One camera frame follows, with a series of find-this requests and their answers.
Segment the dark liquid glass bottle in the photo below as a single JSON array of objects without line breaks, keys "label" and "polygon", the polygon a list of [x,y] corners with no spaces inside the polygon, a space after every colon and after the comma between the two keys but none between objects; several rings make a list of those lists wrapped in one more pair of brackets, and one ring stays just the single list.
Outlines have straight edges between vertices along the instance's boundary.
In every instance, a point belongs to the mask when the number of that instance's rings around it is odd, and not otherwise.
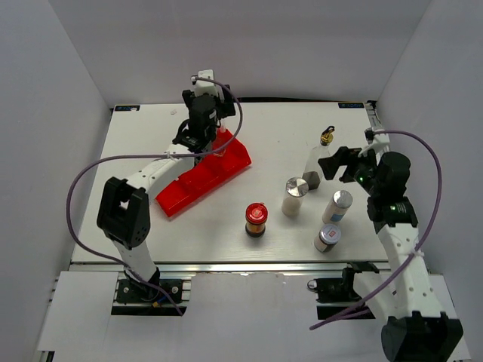
[{"label": "dark liquid glass bottle", "polygon": [[318,164],[318,160],[330,156],[329,145],[333,141],[335,131],[334,126],[327,127],[319,138],[319,144],[312,148],[309,153],[309,157],[306,162],[306,166],[302,175],[302,178],[306,181],[309,190],[316,190],[321,180],[323,179],[323,172]]}]

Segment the clear liquid glass bottle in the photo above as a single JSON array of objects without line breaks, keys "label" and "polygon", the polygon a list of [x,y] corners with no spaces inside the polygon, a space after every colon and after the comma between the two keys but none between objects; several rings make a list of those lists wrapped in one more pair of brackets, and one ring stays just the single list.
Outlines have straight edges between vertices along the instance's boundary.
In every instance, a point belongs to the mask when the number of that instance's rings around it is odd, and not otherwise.
[{"label": "clear liquid glass bottle", "polygon": [[216,157],[223,157],[226,150],[221,149],[221,147],[225,144],[225,142],[230,138],[230,134],[228,133],[228,130],[226,129],[225,121],[222,120],[220,122],[220,126],[217,128],[217,133],[216,133],[216,138],[212,142],[212,149],[217,150],[219,149],[218,152],[214,153],[214,156]]}]

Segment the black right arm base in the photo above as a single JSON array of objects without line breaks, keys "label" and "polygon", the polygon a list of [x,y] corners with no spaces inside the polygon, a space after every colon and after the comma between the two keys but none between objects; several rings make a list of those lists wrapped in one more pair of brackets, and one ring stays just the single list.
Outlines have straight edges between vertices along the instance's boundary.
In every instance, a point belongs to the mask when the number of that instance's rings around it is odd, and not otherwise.
[{"label": "black right arm base", "polygon": [[357,302],[361,299],[342,278],[318,278],[307,282],[307,288],[320,303]]}]

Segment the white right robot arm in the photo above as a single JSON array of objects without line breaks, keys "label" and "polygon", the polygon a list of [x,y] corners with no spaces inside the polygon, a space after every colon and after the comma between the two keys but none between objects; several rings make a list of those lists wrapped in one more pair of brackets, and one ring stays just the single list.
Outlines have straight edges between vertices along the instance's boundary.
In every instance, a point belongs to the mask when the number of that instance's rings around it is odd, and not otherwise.
[{"label": "white right robot arm", "polygon": [[398,152],[377,157],[372,150],[343,146],[318,160],[325,179],[340,167],[343,183],[356,182],[368,194],[368,217],[386,252],[392,274],[375,271],[344,278],[341,293],[359,300],[381,323],[381,344],[389,361],[448,361],[463,337],[460,320],[439,302],[420,252],[418,220],[406,197],[410,160]]}]

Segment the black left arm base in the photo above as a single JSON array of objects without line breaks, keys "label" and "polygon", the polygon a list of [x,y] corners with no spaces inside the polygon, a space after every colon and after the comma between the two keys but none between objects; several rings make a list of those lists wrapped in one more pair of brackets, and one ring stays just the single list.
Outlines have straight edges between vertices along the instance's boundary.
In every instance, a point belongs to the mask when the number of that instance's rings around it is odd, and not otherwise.
[{"label": "black left arm base", "polygon": [[[182,279],[161,279],[160,287],[170,295],[176,304],[188,300],[191,282]],[[145,284],[132,282],[128,279],[118,281],[114,301],[121,305],[149,304],[172,305],[165,294],[152,290]]]}]

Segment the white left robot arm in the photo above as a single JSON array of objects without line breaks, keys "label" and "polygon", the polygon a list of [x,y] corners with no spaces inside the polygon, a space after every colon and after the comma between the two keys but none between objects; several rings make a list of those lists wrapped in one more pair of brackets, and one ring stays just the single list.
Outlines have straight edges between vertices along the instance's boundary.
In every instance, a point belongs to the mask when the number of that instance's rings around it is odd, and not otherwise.
[{"label": "white left robot arm", "polygon": [[97,226],[118,250],[134,292],[144,301],[157,297],[160,285],[159,270],[146,242],[150,205],[166,186],[214,149],[221,120],[235,115],[234,100],[227,89],[185,90],[183,100],[188,118],[163,156],[124,179],[108,179],[97,215]]}]

